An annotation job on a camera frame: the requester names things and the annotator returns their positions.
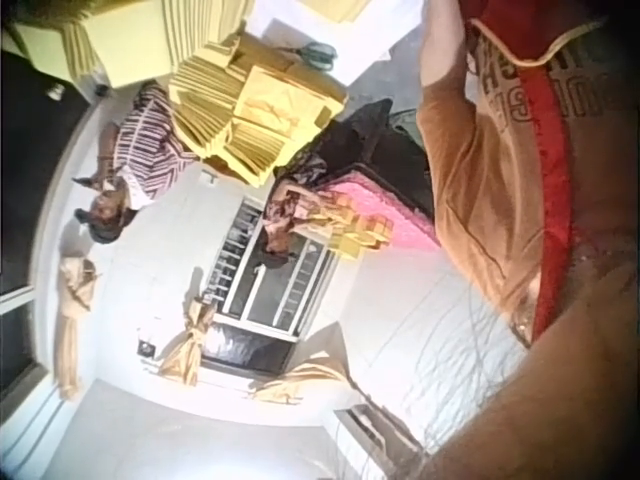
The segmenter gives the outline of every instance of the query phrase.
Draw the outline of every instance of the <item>pink mattress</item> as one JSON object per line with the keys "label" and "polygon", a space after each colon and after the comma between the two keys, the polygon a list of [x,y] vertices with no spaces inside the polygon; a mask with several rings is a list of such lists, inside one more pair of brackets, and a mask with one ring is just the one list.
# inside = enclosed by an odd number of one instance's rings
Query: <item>pink mattress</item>
{"label": "pink mattress", "polygon": [[325,188],[349,195],[360,215],[384,215],[393,221],[391,245],[397,248],[436,250],[433,223],[419,211],[411,211],[393,193],[359,172],[351,172]]}

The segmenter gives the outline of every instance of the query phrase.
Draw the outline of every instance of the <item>man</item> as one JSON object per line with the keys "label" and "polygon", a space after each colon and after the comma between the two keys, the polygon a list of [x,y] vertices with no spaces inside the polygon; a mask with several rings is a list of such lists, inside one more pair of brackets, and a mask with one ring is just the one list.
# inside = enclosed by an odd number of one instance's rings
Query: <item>man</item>
{"label": "man", "polygon": [[426,22],[418,124],[436,230],[531,348],[419,478],[606,477],[637,429],[638,110],[625,65],[575,2],[429,0]]}

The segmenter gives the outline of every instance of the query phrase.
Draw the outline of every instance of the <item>curtain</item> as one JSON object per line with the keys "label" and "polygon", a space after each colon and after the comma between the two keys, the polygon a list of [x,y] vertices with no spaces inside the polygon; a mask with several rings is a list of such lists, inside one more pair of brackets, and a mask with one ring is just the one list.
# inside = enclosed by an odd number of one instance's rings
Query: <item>curtain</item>
{"label": "curtain", "polygon": [[295,405],[304,400],[305,390],[326,384],[343,384],[353,388],[344,366],[330,357],[312,358],[267,382],[251,393],[256,400]]}
{"label": "curtain", "polygon": [[199,299],[191,302],[185,321],[185,340],[164,359],[160,375],[185,385],[196,385],[202,348],[215,312],[214,305],[205,305]]}
{"label": "curtain", "polygon": [[78,322],[91,310],[97,275],[93,262],[83,257],[66,257],[60,262],[62,288],[58,316],[55,374],[64,400],[80,391],[78,379]]}

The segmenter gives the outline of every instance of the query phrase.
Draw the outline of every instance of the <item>forearm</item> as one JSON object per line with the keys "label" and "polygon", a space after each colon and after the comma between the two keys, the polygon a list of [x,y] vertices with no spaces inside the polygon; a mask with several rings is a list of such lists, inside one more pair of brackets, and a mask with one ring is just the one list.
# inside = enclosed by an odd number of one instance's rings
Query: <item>forearm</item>
{"label": "forearm", "polygon": [[464,88],[465,31],[459,0],[426,0],[425,38],[420,62],[423,87],[450,77]]}
{"label": "forearm", "polygon": [[606,476],[637,427],[635,268],[585,292],[420,478]]}

